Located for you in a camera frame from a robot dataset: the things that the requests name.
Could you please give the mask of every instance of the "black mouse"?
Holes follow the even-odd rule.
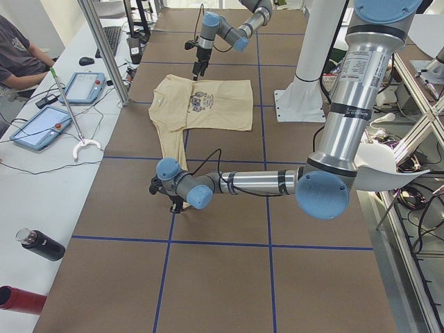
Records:
[[[93,58],[88,58],[88,57],[82,57],[78,61],[78,64],[80,66],[86,66],[86,65],[94,64],[94,59]]]

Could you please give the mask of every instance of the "red cup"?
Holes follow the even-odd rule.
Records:
[[[40,315],[45,301],[46,296],[38,293],[9,286],[0,287],[0,309]]]

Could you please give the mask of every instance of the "table surface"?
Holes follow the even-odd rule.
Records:
[[[217,12],[234,26],[250,16]],[[191,78],[196,52],[183,47],[197,13],[160,13],[35,332],[395,332],[355,193],[328,222],[291,196],[215,196],[172,215],[168,198],[148,193],[162,158],[148,107],[167,74]],[[301,12],[276,11],[243,53],[214,52],[205,78],[250,80],[253,130],[187,130],[191,170],[218,147],[223,171],[305,163],[321,125],[278,123],[273,106],[304,32]]]
[[[104,19],[104,26],[123,26],[127,24],[123,19]],[[117,48],[115,60],[122,65],[130,59],[126,45],[126,34],[122,33],[121,42]],[[82,67],[78,60],[83,56],[94,58],[96,45],[89,26],[85,24],[78,31],[74,39],[64,50],[54,65],[54,69],[62,83],[66,84],[71,75],[76,72],[98,71],[105,73],[110,79],[102,59],[95,59],[93,65]],[[120,72],[124,74],[126,66],[121,66]],[[44,92],[53,86],[54,79],[51,74],[37,88],[34,95]],[[86,138],[91,138],[97,128],[94,139],[102,147],[106,147],[111,137],[114,125],[120,113],[121,104],[115,89],[105,87],[99,97],[102,101],[84,114],[76,117],[80,129]],[[27,103],[17,116],[30,119],[38,108],[35,102],[40,98]],[[65,108],[59,102],[53,104]],[[82,112],[87,107],[74,106],[75,113]],[[82,164],[100,162],[103,151],[95,146],[88,146],[78,151],[78,162],[75,163],[72,151],[77,141],[77,132],[71,124],[65,133],[59,136],[43,151],[31,151],[8,141],[11,134],[16,131],[11,126],[0,140],[0,157],[3,163],[34,173],[62,167],[67,164]],[[24,250],[15,241],[15,234],[21,228],[40,230],[51,238],[67,246],[76,225],[78,216],[87,197],[89,188],[99,164],[67,167],[59,171],[43,173],[38,176],[22,171],[0,166],[1,202],[1,234],[0,234],[0,285],[10,285],[20,289],[47,295],[61,261],[50,262],[30,251]],[[2,332],[31,332],[38,317],[20,314],[13,311],[0,311],[0,331]]]

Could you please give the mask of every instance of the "white table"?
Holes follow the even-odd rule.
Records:
[[[106,19],[102,24],[121,26],[124,22],[126,19]],[[130,60],[125,33],[122,33],[120,40],[115,57],[117,66]],[[76,71],[103,72],[109,80],[110,76],[102,59],[95,59],[96,62],[89,66],[82,67],[78,64],[81,57],[93,58],[95,52],[96,45],[85,22],[54,66],[60,81],[66,84]],[[126,65],[119,69],[124,74]],[[35,94],[46,91],[54,83],[52,75],[47,75]],[[106,87],[101,97],[109,89],[111,87]],[[26,104],[18,117],[30,119],[38,111],[35,102],[39,99]],[[53,105],[64,108],[59,102]],[[108,144],[121,109],[115,89],[96,107],[104,117],[94,139],[104,148]],[[73,107],[75,113],[85,108],[87,107]],[[85,138],[91,138],[101,116],[92,108],[76,118]],[[15,131],[16,128],[11,126],[0,141],[7,140]],[[77,137],[73,124],[65,133]],[[35,152],[6,142],[0,144],[0,158],[5,164],[32,172],[55,169],[66,164],[75,164],[72,151],[76,144],[77,140],[73,137],[61,135],[43,151]],[[77,163],[100,162],[102,157],[103,151],[95,146],[88,146],[78,151]],[[0,165],[0,286],[9,285],[43,295],[48,294],[61,260],[50,262],[23,249],[15,240],[15,234],[21,228],[37,229],[67,246],[98,168],[99,164],[82,165],[34,176]],[[0,311],[0,332],[32,332],[37,319],[37,316],[30,314]]]

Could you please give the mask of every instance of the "tablet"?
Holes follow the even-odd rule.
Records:
[[[71,123],[68,111],[47,105],[9,138],[35,151],[47,147]]]
[[[105,84],[104,73],[74,73],[65,88],[65,95],[69,103],[92,104],[100,96]],[[58,100],[65,103],[62,97]]]

